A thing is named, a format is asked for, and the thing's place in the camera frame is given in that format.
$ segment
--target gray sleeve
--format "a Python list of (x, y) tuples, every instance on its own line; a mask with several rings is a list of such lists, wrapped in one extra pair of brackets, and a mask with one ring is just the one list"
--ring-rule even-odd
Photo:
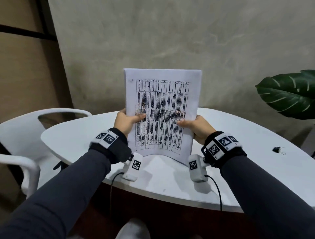
[(231, 158), (221, 174), (266, 238), (315, 238), (313, 208), (253, 161)]
[(66, 238), (110, 170), (106, 156), (89, 150), (24, 201), (0, 238)]

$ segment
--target white table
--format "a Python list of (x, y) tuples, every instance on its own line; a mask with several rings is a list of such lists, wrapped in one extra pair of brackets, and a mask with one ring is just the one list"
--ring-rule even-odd
[[(47, 129), (41, 139), (57, 157), (70, 165), (87, 152), (93, 137), (114, 125), (116, 114), (110, 112), (61, 123)], [(309, 155), (281, 136), (243, 118), (206, 108), (199, 108), (198, 114), (216, 130), (230, 132), (243, 144), (243, 149), (252, 161), (315, 207), (315, 160)], [(286, 155), (272, 152), (275, 146), (284, 147), (282, 151)], [(192, 154), (202, 155), (200, 149), (201, 145), (194, 141)], [(188, 168), (166, 156), (146, 156), (143, 164), (143, 171), (136, 182), (118, 176), (114, 185), (158, 200), (219, 210), (218, 191), (212, 180), (193, 183)], [(112, 165), (111, 172), (103, 182), (110, 184), (123, 166), (123, 163)], [(242, 212), (219, 170), (207, 167), (207, 173), (219, 186), (223, 210)]]

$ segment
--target left hand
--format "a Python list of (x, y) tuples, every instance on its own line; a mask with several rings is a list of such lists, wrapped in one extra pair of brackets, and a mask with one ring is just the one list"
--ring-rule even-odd
[(126, 108), (117, 113), (114, 128), (119, 129), (126, 137), (130, 133), (134, 123), (143, 120), (146, 114), (138, 114), (135, 116), (126, 116)]

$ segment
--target black cable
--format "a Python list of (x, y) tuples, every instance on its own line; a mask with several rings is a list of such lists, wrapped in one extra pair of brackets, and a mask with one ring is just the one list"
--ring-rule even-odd
[(220, 197), (220, 211), (222, 211), (222, 200), (221, 200), (221, 194), (220, 194), (219, 187), (218, 187), (218, 185), (216, 184), (215, 180), (212, 177), (210, 177), (209, 175), (205, 175), (205, 177), (211, 178), (212, 181), (214, 181), (215, 185), (217, 186), (217, 189), (218, 189), (218, 192), (219, 192), (219, 197)]
[(120, 174), (124, 174), (124, 172), (120, 172), (120, 173), (117, 173), (113, 180), (112, 180), (112, 183), (111, 183), (111, 190), (110, 190), (110, 193), (109, 193), (109, 217), (112, 217), (112, 188), (113, 188), (113, 183), (114, 183), (114, 180), (115, 178), (120, 175)]

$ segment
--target right hand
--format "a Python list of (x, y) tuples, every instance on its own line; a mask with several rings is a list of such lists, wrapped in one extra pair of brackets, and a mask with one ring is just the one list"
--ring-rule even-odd
[(194, 133), (194, 139), (202, 145), (204, 145), (204, 142), (210, 134), (216, 132), (216, 130), (201, 115), (197, 115), (195, 120), (182, 120), (177, 121), (176, 123), (181, 127), (191, 129)]

